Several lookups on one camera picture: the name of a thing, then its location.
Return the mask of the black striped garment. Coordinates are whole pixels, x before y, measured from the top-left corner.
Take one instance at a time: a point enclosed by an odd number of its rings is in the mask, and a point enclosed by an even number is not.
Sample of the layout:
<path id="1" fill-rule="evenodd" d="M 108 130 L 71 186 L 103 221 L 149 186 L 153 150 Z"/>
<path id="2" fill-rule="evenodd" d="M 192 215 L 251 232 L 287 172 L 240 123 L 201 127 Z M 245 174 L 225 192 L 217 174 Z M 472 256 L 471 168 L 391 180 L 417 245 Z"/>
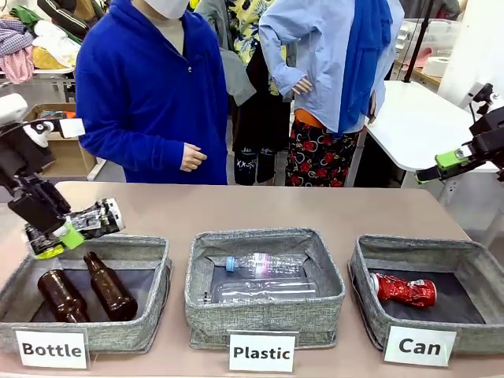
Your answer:
<path id="1" fill-rule="evenodd" d="M 89 25 L 75 14 L 77 0 L 37 0 L 37 6 L 59 27 L 83 39 Z"/>

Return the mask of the white cloth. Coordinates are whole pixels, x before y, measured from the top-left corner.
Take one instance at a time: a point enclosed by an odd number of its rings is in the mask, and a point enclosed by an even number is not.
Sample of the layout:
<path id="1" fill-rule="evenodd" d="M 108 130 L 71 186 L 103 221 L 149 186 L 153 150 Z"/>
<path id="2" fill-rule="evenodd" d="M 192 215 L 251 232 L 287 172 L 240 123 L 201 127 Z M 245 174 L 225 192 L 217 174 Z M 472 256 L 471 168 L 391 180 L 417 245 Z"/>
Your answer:
<path id="1" fill-rule="evenodd" d="M 34 33 L 33 46 L 42 47 L 66 68 L 76 65 L 80 44 L 70 39 L 64 30 L 49 21 L 39 20 L 35 24 Z"/>

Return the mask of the yellow cloth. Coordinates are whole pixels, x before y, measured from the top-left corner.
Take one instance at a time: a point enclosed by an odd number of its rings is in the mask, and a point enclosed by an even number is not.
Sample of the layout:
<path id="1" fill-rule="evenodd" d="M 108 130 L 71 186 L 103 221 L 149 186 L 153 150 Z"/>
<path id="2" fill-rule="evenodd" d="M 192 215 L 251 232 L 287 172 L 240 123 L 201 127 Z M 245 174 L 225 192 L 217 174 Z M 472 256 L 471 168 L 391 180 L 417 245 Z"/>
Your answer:
<path id="1" fill-rule="evenodd" d="M 46 49 L 41 46 L 33 47 L 32 60 L 36 69 L 65 69 L 64 65 L 61 65 Z"/>

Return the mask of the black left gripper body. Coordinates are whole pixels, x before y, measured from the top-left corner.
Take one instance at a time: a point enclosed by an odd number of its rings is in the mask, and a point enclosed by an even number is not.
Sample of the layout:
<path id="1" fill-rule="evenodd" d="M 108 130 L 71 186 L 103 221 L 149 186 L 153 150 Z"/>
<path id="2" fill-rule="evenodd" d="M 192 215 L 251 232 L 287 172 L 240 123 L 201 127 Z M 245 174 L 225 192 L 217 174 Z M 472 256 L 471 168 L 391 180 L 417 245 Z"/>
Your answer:
<path id="1" fill-rule="evenodd" d="M 8 207 L 39 232 L 54 232 L 65 223 L 71 206 L 50 181 L 15 191 Z"/>

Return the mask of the purple plaid cloth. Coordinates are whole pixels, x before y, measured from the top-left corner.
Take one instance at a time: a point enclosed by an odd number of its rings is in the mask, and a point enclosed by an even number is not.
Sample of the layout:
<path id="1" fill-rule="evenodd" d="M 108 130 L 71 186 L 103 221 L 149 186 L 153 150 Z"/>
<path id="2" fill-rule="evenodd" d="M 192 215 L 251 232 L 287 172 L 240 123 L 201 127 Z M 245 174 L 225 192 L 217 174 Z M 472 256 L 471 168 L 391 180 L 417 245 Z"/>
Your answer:
<path id="1" fill-rule="evenodd" d="M 31 32 L 20 20 L 0 19 L 0 57 L 14 54 L 31 46 L 33 39 Z"/>

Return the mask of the green cloth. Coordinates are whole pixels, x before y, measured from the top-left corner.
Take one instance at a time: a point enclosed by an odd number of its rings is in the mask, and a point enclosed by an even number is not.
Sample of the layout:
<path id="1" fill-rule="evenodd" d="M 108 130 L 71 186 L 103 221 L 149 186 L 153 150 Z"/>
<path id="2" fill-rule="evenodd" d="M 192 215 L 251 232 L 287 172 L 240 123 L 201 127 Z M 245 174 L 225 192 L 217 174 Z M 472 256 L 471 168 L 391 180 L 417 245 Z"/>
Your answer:
<path id="1" fill-rule="evenodd" d="M 32 30 L 42 20 L 41 16 L 24 6 L 14 6 L 9 15 L 17 18 L 27 29 Z"/>

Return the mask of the person's right hand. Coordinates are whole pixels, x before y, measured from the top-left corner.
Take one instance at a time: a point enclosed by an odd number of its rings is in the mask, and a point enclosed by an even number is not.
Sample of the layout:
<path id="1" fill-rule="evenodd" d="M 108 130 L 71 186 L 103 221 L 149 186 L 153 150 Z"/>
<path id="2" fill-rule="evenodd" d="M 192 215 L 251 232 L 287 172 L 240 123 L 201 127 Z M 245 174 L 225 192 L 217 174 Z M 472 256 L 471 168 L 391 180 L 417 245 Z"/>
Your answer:
<path id="1" fill-rule="evenodd" d="M 201 149 L 193 144 L 185 143 L 183 145 L 183 155 L 180 170 L 183 172 L 195 171 L 205 160 L 207 156 Z"/>

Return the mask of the grey fabric Plastic basket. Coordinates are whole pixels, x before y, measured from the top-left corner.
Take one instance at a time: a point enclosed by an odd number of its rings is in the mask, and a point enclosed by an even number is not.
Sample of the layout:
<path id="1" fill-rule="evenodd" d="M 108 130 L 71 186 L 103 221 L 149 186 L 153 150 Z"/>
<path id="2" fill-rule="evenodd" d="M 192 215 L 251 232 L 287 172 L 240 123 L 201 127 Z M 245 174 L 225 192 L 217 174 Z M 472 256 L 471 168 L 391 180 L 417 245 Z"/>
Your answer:
<path id="1" fill-rule="evenodd" d="M 254 278 L 247 272 L 227 272 L 227 256 L 252 253 L 305 254 L 297 276 Z M 203 304 L 206 291 L 224 282 L 250 279 L 301 278 L 314 281 L 318 297 L 302 300 L 236 304 Z M 230 331 L 297 332 L 301 349 L 333 347 L 345 298 L 343 278 L 320 234 L 311 228 L 273 228 L 204 232 L 192 243 L 184 288 L 190 345 L 224 349 Z"/>

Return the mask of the pink checked cloth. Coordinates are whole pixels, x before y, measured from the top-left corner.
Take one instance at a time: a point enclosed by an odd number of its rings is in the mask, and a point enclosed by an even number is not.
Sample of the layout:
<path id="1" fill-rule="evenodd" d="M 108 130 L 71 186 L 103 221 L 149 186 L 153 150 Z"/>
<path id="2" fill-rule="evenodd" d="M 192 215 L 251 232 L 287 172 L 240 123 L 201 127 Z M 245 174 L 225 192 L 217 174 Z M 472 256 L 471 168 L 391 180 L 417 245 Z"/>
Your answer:
<path id="1" fill-rule="evenodd" d="M 21 84 L 33 77 L 35 66 L 32 51 L 33 46 L 28 46 L 16 53 L 0 57 L 0 69 L 11 83 Z"/>

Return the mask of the grey shirt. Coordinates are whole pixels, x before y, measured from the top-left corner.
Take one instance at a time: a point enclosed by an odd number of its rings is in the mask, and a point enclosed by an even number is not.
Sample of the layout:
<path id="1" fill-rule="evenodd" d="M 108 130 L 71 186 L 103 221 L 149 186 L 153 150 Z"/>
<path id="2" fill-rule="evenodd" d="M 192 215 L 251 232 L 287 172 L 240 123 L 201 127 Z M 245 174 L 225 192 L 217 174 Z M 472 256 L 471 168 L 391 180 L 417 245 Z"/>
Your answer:
<path id="1" fill-rule="evenodd" d="M 235 104 L 241 106 L 257 91 L 249 80 L 245 65 L 236 53 L 220 48 L 220 55 L 224 67 L 226 90 L 233 97 Z"/>

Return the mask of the blue draped cloth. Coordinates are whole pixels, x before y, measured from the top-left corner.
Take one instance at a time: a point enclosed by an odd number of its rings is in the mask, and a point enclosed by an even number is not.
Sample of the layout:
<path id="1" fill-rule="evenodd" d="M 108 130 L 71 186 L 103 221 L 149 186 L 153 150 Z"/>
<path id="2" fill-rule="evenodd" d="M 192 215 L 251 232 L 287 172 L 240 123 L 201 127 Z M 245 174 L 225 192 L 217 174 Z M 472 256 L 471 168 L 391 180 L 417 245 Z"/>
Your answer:
<path id="1" fill-rule="evenodd" d="M 346 49 L 338 133 L 348 132 L 367 114 L 381 54 L 391 42 L 387 0 L 355 0 Z"/>

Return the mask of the light blue shirt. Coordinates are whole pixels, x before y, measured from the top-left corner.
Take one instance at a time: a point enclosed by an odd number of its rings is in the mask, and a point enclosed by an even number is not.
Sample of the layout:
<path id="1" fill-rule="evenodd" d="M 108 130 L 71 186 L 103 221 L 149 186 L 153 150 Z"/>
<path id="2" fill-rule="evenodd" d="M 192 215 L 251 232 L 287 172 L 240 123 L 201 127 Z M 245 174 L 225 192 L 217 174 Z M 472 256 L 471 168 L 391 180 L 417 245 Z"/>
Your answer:
<path id="1" fill-rule="evenodd" d="M 295 109 L 314 117 L 336 135 L 359 132 L 368 112 L 348 132 L 338 133 L 343 74 L 355 0 L 276 0 L 259 21 L 265 61 L 282 95 L 302 78 L 313 85 L 308 94 L 295 95 Z M 395 41 L 404 18 L 399 0 L 387 0 L 392 25 L 391 42 L 380 56 L 372 92 L 375 117 L 384 103 L 385 77 L 395 59 Z"/>

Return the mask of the yellow floral shirt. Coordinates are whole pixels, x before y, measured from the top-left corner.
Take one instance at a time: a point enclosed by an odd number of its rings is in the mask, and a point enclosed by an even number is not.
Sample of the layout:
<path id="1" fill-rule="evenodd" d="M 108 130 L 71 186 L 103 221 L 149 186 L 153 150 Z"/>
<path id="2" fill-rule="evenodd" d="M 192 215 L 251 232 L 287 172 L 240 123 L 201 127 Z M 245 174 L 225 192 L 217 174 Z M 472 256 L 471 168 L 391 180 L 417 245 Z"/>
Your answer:
<path id="1" fill-rule="evenodd" d="M 227 0 L 234 51 L 248 65 L 259 45 L 259 20 L 275 0 Z"/>

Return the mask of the person's right forearm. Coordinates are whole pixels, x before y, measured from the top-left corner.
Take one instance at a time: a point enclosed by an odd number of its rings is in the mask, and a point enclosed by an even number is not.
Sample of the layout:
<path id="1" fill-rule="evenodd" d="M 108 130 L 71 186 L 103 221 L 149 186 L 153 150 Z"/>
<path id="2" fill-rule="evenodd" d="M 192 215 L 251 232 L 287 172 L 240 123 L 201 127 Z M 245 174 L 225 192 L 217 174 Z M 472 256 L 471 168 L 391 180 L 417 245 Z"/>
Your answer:
<path id="1" fill-rule="evenodd" d="M 82 136 L 80 142 L 94 156 L 130 170 L 179 169 L 182 163 L 183 142 L 156 135 L 101 128 Z"/>

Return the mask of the grey fabric Can basket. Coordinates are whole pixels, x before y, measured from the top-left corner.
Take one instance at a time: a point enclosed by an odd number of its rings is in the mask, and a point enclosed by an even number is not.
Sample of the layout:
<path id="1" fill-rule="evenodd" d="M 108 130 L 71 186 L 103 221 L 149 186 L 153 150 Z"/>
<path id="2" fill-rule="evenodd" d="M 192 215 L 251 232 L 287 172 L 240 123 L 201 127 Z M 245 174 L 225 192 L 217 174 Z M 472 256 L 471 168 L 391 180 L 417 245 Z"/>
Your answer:
<path id="1" fill-rule="evenodd" d="M 458 354 L 504 354 L 504 267 L 473 241 L 361 235 L 348 261 L 369 339 L 384 350 L 392 326 L 455 332 Z M 430 280 L 433 306 L 379 300 L 372 275 Z"/>

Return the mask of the clear plastic storage box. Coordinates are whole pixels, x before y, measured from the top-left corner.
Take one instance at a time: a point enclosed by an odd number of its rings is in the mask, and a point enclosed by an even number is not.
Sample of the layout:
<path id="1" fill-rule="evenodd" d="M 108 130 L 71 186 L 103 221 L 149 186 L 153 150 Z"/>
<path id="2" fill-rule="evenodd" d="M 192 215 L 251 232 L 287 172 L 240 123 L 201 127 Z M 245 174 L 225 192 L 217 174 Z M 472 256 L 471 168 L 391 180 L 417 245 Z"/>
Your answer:
<path id="1" fill-rule="evenodd" d="M 404 19 L 395 42 L 395 59 L 409 60 L 413 54 L 420 34 L 422 19 Z M 430 48 L 452 50 L 461 30 L 461 22 L 456 20 L 430 19 L 424 33 L 419 52 Z"/>

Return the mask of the brown cardboard box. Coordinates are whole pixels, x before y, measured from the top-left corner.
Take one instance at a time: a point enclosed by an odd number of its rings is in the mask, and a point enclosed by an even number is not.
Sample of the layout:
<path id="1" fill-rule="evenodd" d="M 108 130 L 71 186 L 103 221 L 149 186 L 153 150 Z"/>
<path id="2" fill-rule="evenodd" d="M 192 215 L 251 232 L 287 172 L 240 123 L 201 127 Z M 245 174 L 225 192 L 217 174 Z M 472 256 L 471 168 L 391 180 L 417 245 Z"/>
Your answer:
<path id="1" fill-rule="evenodd" d="M 74 103 L 48 103 L 35 105 L 25 116 L 25 120 L 34 120 L 43 117 L 48 111 L 76 111 Z M 52 135 L 49 140 L 49 148 L 55 161 L 45 167 L 43 175 L 45 177 L 85 177 L 97 165 L 96 157 L 89 154 L 81 145 L 80 141 L 74 139 L 63 139 L 59 134 Z"/>

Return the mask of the brown glass bottle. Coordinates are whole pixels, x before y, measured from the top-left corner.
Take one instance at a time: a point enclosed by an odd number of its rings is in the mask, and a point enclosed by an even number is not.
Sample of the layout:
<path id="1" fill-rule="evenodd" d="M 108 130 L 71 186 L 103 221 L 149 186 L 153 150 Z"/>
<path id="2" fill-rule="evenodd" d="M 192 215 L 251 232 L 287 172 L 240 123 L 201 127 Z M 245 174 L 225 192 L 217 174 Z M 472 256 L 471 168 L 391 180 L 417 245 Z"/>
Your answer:
<path id="1" fill-rule="evenodd" d="M 71 280 L 61 269 L 52 269 L 42 274 L 37 288 L 50 308 L 56 321 L 87 323 L 87 303 Z"/>
<path id="2" fill-rule="evenodd" d="M 83 256 L 91 276 L 91 288 L 111 321 L 134 319 L 138 303 L 123 285 L 117 273 L 109 268 L 95 252 Z"/>

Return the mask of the grey fabric Bottle basket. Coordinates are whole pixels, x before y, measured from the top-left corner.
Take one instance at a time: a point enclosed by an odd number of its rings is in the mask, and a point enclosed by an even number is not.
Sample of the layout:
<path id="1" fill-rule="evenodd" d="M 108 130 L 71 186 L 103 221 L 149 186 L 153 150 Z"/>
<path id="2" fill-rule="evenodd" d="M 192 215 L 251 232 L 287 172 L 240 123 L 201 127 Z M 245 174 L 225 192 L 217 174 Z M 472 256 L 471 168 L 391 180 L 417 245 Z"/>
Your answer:
<path id="1" fill-rule="evenodd" d="M 83 256 L 94 252 L 138 303 L 131 321 L 110 321 L 91 289 Z M 40 276 L 62 269 L 87 303 L 88 323 L 57 322 L 37 288 Z M 91 353 L 146 353 L 156 336 L 170 289 L 172 262 L 169 241 L 155 236 L 106 235 L 49 260 L 27 254 L 0 286 L 0 350 L 18 349 L 17 330 L 84 332 Z"/>

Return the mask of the white Plastic label sign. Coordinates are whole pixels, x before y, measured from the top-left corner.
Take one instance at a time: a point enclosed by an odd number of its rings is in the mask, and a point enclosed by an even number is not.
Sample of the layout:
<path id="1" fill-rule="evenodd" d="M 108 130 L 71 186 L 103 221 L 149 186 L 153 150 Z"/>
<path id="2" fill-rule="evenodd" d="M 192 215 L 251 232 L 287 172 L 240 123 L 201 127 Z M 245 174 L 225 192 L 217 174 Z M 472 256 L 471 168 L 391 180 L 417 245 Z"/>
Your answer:
<path id="1" fill-rule="evenodd" d="M 292 373 L 297 345 L 297 332 L 230 331 L 229 370 Z"/>

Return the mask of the white paper roll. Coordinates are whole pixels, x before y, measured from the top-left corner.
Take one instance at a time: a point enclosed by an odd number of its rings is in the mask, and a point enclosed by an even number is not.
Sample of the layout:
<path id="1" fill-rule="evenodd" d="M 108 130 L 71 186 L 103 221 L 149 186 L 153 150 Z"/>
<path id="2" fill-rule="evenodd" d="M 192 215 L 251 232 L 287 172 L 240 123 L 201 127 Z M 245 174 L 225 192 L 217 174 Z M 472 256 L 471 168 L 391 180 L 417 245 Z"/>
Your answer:
<path id="1" fill-rule="evenodd" d="M 421 73 L 426 76 L 443 77 L 450 62 L 449 57 L 428 57 Z"/>

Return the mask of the white Can label sign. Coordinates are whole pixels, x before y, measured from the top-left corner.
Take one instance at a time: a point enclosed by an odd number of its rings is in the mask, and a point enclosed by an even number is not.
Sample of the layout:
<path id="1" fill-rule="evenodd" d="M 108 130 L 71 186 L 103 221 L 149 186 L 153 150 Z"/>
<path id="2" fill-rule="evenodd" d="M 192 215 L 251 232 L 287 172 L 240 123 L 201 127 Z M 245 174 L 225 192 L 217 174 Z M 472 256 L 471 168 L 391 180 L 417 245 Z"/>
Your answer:
<path id="1" fill-rule="evenodd" d="M 457 332 L 390 326 L 384 361 L 447 368 Z"/>

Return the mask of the black tripod pole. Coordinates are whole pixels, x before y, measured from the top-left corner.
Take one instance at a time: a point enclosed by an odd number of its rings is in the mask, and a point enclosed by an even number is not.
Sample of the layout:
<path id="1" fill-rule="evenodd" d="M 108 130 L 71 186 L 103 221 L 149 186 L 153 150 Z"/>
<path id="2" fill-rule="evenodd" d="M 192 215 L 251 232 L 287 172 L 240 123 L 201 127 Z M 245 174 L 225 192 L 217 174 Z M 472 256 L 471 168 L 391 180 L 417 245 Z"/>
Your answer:
<path id="1" fill-rule="evenodd" d="M 434 0 L 426 0 L 427 7 L 426 7 L 424 19 L 421 23 L 421 29 L 420 29 L 420 32 L 419 32 L 419 35 L 417 38 L 417 42 L 416 42 L 414 50 L 413 50 L 413 54 L 412 54 L 411 59 L 408 64 L 408 69 L 406 70 L 406 74 L 404 75 L 404 78 L 403 78 L 404 83 L 410 82 L 410 79 L 411 79 L 411 76 L 412 76 L 412 73 L 414 70 L 414 66 L 417 61 L 418 54 L 420 52 L 421 44 L 423 42 L 425 32 L 428 28 L 430 12 L 432 11 L 433 3 L 434 3 Z"/>

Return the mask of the crushed red can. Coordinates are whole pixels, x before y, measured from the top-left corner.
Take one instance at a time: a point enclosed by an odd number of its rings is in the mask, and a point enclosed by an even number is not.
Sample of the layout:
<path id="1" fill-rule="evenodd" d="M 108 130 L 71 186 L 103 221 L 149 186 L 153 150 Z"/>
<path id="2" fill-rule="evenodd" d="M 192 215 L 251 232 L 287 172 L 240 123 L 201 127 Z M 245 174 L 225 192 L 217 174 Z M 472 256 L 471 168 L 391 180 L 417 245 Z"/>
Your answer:
<path id="1" fill-rule="evenodd" d="M 382 273 L 370 273 L 377 298 L 421 308 L 432 307 L 436 303 L 437 290 L 430 280 L 405 280 Z"/>

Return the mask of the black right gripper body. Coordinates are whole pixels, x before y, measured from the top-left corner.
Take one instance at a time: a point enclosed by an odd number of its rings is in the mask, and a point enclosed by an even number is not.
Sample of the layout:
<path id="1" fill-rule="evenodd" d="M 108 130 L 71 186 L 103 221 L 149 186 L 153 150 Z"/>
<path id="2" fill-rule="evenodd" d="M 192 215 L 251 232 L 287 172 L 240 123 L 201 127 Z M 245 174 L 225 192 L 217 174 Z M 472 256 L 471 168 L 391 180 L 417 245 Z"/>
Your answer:
<path id="1" fill-rule="evenodd" d="M 469 130 L 473 136 L 469 144 L 472 153 L 504 168 L 504 112 L 483 115 Z"/>

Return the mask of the white face mask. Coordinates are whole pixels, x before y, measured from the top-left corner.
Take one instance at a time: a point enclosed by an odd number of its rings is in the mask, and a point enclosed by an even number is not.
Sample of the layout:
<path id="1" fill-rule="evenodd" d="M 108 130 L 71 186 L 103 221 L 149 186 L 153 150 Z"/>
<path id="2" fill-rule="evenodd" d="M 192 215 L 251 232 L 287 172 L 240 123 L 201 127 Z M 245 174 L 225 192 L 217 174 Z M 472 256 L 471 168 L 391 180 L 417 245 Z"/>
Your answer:
<path id="1" fill-rule="evenodd" d="M 186 11 L 190 0 L 144 0 L 155 12 L 166 19 L 180 19 Z"/>

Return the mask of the black printed trousers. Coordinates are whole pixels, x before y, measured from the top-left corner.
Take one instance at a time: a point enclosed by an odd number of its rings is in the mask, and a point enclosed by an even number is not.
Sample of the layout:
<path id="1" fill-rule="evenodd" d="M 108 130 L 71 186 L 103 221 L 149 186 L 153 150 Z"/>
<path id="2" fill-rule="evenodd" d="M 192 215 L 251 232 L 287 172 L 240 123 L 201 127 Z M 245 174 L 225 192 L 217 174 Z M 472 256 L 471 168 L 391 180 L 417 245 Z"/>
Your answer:
<path id="1" fill-rule="evenodd" d="M 252 186 L 275 176 L 276 154 L 288 145 L 291 104 L 277 93 L 260 47 L 246 74 L 256 93 L 232 110 L 233 170 L 236 184 Z"/>

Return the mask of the black red floral skirt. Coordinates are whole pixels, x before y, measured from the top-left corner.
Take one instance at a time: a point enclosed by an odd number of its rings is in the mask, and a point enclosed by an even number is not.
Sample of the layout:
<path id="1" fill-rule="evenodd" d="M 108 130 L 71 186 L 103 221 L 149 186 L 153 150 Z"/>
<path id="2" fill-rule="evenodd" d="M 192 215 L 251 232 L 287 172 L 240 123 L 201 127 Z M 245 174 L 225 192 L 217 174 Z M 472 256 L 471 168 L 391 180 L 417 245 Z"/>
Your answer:
<path id="1" fill-rule="evenodd" d="M 323 128 L 295 120 L 285 169 L 287 187 L 343 187 L 358 133 L 334 137 Z"/>

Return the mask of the skin-coloured mannequin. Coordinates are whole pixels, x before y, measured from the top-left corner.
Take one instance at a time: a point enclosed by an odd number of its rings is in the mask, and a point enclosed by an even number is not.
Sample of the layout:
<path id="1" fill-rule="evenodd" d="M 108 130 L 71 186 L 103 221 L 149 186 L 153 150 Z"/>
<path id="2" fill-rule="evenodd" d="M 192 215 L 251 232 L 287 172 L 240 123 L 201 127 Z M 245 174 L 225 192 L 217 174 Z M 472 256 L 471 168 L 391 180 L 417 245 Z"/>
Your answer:
<path id="1" fill-rule="evenodd" d="M 296 95 L 301 95 L 310 93 L 312 89 L 313 85 L 311 84 L 311 82 L 309 82 L 307 78 L 302 78 L 292 87 L 291 90 Z M 374 118 L 375 112 L 376 112 L 376 92 L 373 91 L 371 94 L 371 98 L 369 100 L 369 111 L 368 111 L 369 118 Z"/>

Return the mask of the clear capless plastic bottle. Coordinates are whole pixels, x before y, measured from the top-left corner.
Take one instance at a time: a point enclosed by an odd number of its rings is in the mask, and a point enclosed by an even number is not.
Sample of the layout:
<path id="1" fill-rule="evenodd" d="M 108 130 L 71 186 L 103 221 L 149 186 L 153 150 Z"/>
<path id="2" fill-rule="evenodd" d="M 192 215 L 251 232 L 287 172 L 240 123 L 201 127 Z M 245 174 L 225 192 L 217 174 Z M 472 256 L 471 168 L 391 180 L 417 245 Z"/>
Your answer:
<path id="1" fill-rule="evenodd" d="M 203 304 L 236 304 L 271 301 L 290 301 L 317 298 L 317 284 L 311 279 L 270 278 L 236 280 L 217 284 L 206 291 Z"/>

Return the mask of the clear blue-capped plastic bottle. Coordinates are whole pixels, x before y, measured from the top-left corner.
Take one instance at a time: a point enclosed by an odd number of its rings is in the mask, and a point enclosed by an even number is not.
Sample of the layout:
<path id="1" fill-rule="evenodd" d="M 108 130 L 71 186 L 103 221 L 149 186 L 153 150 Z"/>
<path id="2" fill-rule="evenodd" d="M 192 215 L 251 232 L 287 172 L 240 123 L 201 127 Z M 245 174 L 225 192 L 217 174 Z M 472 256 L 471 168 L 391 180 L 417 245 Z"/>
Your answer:
<path id="1" fill-rule="evenodd" d="M 270 276 L 297 276 L 303 270 L 305 254 L 252 253 L 242 256 L 227 256 L 227 272 L 247 272 L 254 278 Z"/>

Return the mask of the person in blue sweater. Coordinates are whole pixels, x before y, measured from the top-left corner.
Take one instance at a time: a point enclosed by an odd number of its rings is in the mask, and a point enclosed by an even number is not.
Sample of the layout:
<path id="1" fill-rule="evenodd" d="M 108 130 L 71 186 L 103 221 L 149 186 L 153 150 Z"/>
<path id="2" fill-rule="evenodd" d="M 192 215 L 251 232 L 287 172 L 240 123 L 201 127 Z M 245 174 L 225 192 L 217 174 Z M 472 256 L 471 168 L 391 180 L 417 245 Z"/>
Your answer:
<path id="1" fill-rule="evenodd" d="M 225 185 L 228 92 L 215 31 L 186 9 L 170 20 L 144 0 L 112 0 L 76 61 L 76 113 L 101 128 L 193 144 L 207 159 L 192 172 L 124 170 L 129 183 Z"/>

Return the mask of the white Bottle label sign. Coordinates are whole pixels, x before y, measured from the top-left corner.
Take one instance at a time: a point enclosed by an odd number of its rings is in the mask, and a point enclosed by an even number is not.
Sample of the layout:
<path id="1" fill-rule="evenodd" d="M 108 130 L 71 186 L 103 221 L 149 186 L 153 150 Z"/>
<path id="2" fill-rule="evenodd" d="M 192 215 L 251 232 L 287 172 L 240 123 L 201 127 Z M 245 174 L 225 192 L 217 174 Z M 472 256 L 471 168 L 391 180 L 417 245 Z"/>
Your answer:
<path id="1" fill-rule="evenodd" d="M 88 369 L 86 332 L 14 331 L 20 361 L 25 367 Z"/>

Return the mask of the white round-cornered table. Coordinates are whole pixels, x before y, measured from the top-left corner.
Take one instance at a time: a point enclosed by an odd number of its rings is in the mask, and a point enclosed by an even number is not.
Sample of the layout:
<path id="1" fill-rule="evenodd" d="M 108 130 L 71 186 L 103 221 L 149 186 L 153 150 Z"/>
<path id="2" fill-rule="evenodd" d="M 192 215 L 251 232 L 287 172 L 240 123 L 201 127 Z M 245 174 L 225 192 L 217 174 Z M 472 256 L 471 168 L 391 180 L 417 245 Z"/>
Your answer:
<path id="1" fill-rule="evenodd" d="M 471 115 L 418 83 L 387 81 L 384 103 L 368 133 L 400 169 L 435 164 L 437 154 L 472 139 Z"/>

